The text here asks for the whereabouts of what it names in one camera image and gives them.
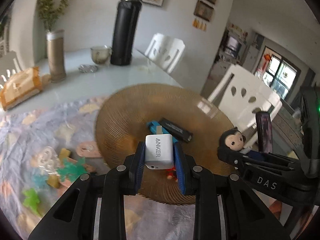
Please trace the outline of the small red figure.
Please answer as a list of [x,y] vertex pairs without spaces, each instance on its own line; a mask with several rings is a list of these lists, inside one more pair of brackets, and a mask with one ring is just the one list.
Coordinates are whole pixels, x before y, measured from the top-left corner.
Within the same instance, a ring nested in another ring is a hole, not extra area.
[[168,180],[173,180],[175,182],[178,182],[177,174],[176,174],[176,168],[170,168],[166,170],[166,176]]

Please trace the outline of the black-haired doll figure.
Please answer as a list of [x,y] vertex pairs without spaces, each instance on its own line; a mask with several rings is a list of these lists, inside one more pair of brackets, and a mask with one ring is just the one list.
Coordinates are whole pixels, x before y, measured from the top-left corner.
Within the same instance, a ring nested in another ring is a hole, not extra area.
[[225,131],[219,139],[219,148],[233,150],[247,155],[248,157],[257,160],[264,161],[263,156],[256,151],[253,151],[251,147],[245,148],[246,137],[238,130],[237,127]]

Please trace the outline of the white Anker charger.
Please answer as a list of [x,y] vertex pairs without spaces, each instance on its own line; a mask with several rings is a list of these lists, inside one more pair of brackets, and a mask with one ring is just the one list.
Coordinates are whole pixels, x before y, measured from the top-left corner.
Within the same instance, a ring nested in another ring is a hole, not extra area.
[[151,170],[174,167],[172,135],[152,134],[145,137],[145,165]]

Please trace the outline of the black USB stick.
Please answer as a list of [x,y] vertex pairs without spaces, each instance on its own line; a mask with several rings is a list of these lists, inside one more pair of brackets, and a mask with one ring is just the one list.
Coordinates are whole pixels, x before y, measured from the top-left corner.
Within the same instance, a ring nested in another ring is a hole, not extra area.
[[168,119],[161,118],[159,124],[166,129],[174,138],[186,143],[190,142],[193,138],[193,133],[188,130],[178,126],[177,124],[169,121]]

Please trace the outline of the blue USB stick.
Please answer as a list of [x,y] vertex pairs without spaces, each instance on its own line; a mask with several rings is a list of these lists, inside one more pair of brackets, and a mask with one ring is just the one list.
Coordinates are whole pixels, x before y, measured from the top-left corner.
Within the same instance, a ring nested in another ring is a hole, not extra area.
[[157,121],[148,122],[147,127],[152,134],[163,134],[162,126]]

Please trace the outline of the pink oval case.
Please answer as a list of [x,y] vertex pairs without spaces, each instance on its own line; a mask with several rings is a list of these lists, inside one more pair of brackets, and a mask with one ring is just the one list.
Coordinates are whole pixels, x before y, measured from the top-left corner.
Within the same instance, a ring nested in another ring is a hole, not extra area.
[[86,141],[77,145],[76,153],[85,158],[101,158],[100,151],[95,141]]

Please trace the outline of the yellow lighter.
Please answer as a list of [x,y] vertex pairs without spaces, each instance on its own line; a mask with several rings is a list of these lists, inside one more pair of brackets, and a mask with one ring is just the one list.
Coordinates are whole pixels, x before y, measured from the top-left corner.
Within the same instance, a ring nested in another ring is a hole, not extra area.
[[48,179],[47,184],[55,189],[58,189],[61,186],[69,188],[71,186],[71,182],[69,179],[65,178],[64,181],[60,178],[58,174],[58,169],[63,168],[63,161],[67,157],[70,156],[71,151],[66,148],[63,148],[59,154],[55,152],[53,148],[49,148],[50,150],[50,158],[49,160],[52,162],[49,164],[49,171],[48,171]]

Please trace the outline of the clear round plastic pack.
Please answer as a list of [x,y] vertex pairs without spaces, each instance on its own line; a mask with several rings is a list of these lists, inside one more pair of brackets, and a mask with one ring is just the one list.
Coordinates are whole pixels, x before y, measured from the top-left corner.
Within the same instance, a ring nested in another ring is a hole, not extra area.
[[32,167],[37,167],[48,174],[57,174],[57,169],[61,167],[61,161],[52,147],[45,147],[40,153],[31,158]]

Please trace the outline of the white chair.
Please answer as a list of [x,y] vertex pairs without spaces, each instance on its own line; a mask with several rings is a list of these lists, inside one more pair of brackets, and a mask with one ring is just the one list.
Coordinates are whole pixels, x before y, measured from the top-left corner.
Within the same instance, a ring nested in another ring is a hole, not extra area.
[[222,95],[221,110],[240,132],[256,124],[255,111],[271,110],[273,120],[282,107],[280,96],[264,82],[240,65],[231,64],[208,97],[213,102]]
[[10,51],[0,59],[0,88],[3,89],[5,83],[11,76],[22,70],[15,51]]
[[168,74],[171,74],[181,61],[184,51],[185,44],[182,40],[156,33],[144,55]]

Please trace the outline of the patterned blue tablecloth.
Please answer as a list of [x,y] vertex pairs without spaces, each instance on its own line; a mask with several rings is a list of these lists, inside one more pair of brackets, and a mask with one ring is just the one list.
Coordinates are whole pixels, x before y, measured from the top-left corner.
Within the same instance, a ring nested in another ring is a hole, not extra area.
[[[41,218],[69,188],[64,163],[97,174],[109,171],[92,153],[94,125],[102,98],[51,109],[1,116],[1,210],[14,231],[27,239]],[[128,239],[192,239],[193,205],[167,205],[141,195],[126,197]]]

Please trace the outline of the small glass ashtray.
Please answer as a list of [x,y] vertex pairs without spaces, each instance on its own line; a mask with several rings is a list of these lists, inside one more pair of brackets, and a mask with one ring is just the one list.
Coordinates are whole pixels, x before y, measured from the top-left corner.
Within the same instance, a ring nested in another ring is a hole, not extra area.
[[82,64],[79,66],[78,70],[81,73],[95,73],[98,71],[98,67],[96,65]]

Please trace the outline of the glass cup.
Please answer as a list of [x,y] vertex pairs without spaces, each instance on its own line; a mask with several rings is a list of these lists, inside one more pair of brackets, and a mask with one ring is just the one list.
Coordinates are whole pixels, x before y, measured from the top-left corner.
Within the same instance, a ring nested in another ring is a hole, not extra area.
[[112,48],[110,46],[95,46],[91,47],[91,59],[95,64],[105,64],[111,55]]

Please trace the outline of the tall black thermos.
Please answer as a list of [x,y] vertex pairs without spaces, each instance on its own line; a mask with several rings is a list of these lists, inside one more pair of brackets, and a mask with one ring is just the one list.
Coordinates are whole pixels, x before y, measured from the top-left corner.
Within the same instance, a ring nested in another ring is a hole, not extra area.
[[114,24],[110,63],[128,66],[132,60],[132,48],[142,0],[120,0]]

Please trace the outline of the vase with dried flowers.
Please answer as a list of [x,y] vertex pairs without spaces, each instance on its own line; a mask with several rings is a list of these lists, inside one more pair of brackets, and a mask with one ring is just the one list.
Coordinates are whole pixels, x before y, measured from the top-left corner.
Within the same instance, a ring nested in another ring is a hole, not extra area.
[[65,14],[71,0],[60,0],[58,5],[55,5],[55,0],[37,0],[36,8],[39,19],[44,25],[47,32],[53,30],[57,20]]

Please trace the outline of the window with dark frame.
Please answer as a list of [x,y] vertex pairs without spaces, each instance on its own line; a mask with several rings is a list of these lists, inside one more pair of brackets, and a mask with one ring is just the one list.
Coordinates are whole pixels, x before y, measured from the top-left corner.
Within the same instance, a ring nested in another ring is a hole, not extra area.
[[265,46],[254,75],[286,100],[292,94],[300,73],[301,70],[287,58]]

